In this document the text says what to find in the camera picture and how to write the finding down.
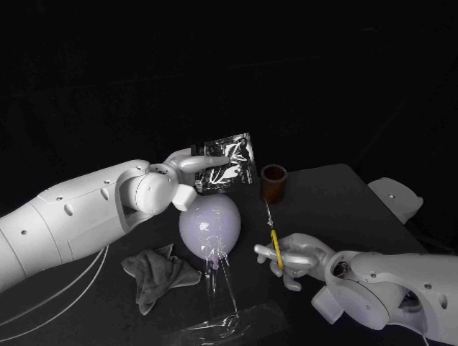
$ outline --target white cable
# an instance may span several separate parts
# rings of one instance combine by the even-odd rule
[[[102,266],[104,266],[104,262],[107,261],[107,253],[104,254],[104,258],[102,258],[102,263],[101,263],[101,266],[99,266],[99,270],[96,271],[96,273],[95,273],[95,276],[94,276],[94,279],[91,280],[91,283],[88,284],[88,287],[85,288],[85,291],[82,292],[82,294],[79,295],[79,297],[75,299],[75,301],[69,304],[69,306],[59,312],[59,314],[55,316],[55,317],[52,317],[52,319],[49,319],[43,324],[40,324],[36,328],[33,328],[32,330],[29,330],[27,332],[25,332],[23,334],[19,334],[19,335],[16,335],[14,337],[9,337],[9,338],[6,338],[6,339],[1,339],[0,340],[0,342],[4,342],[4,341],[7,341],[7,340],[12,340],[12,339],[16,339],[17,337],[22,337],[23,335],[26,335],[27,333],[30,333],[30,332],[33,332],[35,330],[37,330],[37,328],[42,328],[48,323],[50,323],[68,310],[69,310],[69,308],[72,307],[72,305],[75,305],[76,304],[76,302],[79,301],[79,299],[81,299],[81,297],[84,296],[84,294],[86,293],[86,291],[88,291],[88,289],[91,288],[91,285],[92,285],[92,283],[94,283],[94,281],[95,281],[95,279],[96,279],[96,277],[98,277],[98,275],[99,275],[99,272],[101,272],[101,269],[102,269]]]
[[[66,287],[56,293],[52,295],[52,297],[49,297],[45,301],[42,301],[42,303],[36,304],[27,311],[25,311],[23,313],[20,313],[19,315],[16,315],[14,317],[12,317],[10,319],[7,319],[3,323],[0,323],[0,327],[10,323],[13,320],[19,319],[23,315],[29,314],[35,309],[37,309],[40,306],[43,306],[52,299],[55,299],[61,294],[63,294],[63,292],[71,288],[71,286],[78,282],[78,280],[84,277],[84,275],[88,273],[89,269],[94,267],[94,264],[96,263],[96,260],[101,257],[101,254],[104,253],[104,250],[101,250],[99,255],[96,256],[96,258],[94,259],[94,262],[91,263],[91,265],[88,266],[86,270],[81,273],[81,276],[71,282],[71,284],[66,285]]]

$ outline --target table surface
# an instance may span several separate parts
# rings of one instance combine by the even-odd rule
[[[311,306],[324,286],[312,277],[298,279],[304,289],[292,292],[256,262],[253,247],[269,243],[266,209],[259,199],[259,184],[228,193],[240,211],[240,237],[229,254],[233,290],[239,309],[275,302],[289,329],[265,339],[266,345],[330,345],[360,341],[363,345],[423,345],[409,329],[386,326],[374,331],[347,314],[328,324]],[[364,181],[346,164],[291,172],[285,199],[272,205],[272,217],[282,238],[305,233],[320,238],[335,251],[376,251],[384,254],[426,252]],[[209,319],[206,281],[176,288],[158,299],[148,315],[135,304],[135,279],[121,261],[144,249],[174,243],[173,255],[203,270],[203,261],[190,253],[177,227],[180,211],[170,206],[109,246],[102,271],[94,285],[71,309],[40,329],[0,345],[160,345],[161,336]],[[0,295],[0,321],[14,316],[58,292],[78,277],[95,255],[39,273],[14,290]],[[96,267],[48,305],[0,327],[0,339],[40,325],[72,303],[94,278]]]

